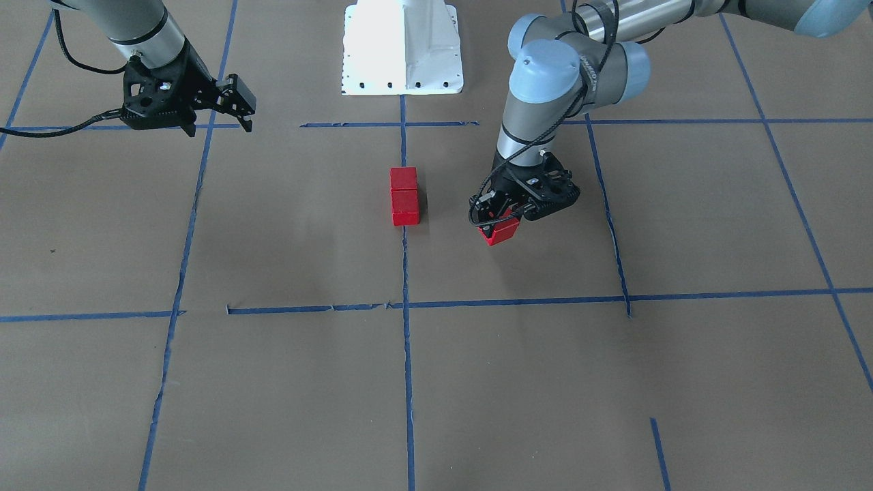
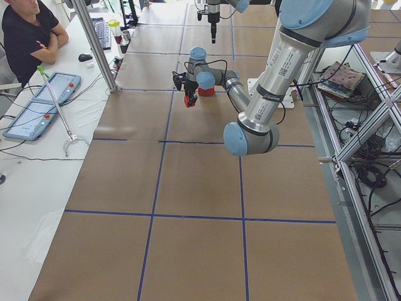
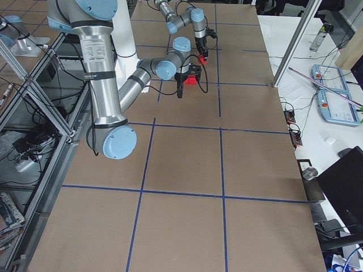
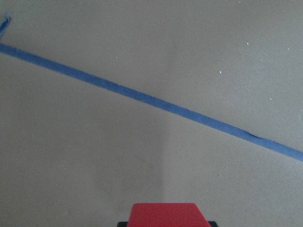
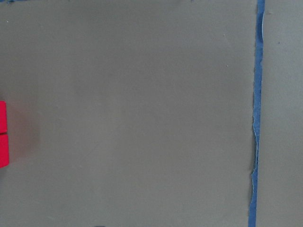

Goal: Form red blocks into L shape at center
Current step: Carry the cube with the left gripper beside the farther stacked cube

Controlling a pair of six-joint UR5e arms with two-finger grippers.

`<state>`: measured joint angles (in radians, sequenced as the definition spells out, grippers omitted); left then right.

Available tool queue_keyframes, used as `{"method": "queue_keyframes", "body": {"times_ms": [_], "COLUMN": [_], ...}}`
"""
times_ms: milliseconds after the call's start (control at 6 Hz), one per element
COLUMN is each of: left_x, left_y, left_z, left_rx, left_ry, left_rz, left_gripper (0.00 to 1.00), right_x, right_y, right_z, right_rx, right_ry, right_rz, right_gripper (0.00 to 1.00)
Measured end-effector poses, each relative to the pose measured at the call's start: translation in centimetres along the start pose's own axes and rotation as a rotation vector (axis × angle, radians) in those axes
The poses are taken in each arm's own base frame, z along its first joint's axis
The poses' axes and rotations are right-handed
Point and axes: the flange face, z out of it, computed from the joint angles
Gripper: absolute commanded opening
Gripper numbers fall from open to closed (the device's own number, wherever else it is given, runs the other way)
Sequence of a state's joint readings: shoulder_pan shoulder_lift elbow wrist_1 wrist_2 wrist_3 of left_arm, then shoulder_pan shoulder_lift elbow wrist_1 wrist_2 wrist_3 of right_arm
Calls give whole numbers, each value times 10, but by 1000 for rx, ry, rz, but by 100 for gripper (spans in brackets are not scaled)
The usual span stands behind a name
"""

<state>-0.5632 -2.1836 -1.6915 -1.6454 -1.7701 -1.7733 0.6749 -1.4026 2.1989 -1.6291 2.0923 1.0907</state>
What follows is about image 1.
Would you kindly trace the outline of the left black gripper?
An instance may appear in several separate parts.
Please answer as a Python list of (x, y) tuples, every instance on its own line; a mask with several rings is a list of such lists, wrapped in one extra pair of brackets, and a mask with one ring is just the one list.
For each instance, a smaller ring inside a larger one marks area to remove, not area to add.
[(506, 164), (490, 178), (487, 192), (470, 199), (469, 220), (477, 227), (493, 227), (506, 215), (534, 221), (572, 206), (580, 188), (551, 152), (534, 158), (539, 164)]

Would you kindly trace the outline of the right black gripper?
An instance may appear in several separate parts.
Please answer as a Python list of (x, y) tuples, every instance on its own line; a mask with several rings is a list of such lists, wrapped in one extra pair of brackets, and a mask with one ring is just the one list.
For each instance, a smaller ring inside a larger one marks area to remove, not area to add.
[(196, 133), (196, 110), (210, 109), (236, 118), (251, 132), (256, 96), (237, 74), (216, 80), (189, 41), (166, 65), (148, 68), (133, 55), (125, 65), (123, 84), (127, 93), (121, 120), (132, 130), (181, 128)]

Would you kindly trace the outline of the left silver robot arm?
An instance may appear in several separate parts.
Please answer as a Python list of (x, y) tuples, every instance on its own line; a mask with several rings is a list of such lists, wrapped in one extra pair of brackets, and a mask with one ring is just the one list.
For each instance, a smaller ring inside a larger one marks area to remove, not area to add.
[(528, 14), (508, 36), (514, 60), (490, 174), (470, 199), (486, 237), (573, 205), (580, 190), (552, 152), (559, 124), (639, 96), (651, 80), (643, 44), (691, 18), (733, 14), (801, 36), (847, 28), (867, 1), (576, 1)]

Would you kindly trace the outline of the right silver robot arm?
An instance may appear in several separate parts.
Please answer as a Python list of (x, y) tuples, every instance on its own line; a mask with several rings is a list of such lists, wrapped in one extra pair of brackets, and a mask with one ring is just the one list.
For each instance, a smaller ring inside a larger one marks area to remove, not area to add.
[(132, 130), (196, 133), (197, 110), (236, 118), (252, 131), (256, 97), (236, 74), (216, 80), (162, 1), (53, 1), (78, 10), (127, 58), (119, 118)]

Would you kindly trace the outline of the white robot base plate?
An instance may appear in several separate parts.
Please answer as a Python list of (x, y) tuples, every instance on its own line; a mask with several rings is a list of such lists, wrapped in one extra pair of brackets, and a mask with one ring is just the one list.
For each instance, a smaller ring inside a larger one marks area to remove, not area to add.
[(344, 13), (341, 93), (457, 94), (458, 11), (443, 1), (358, 1)]

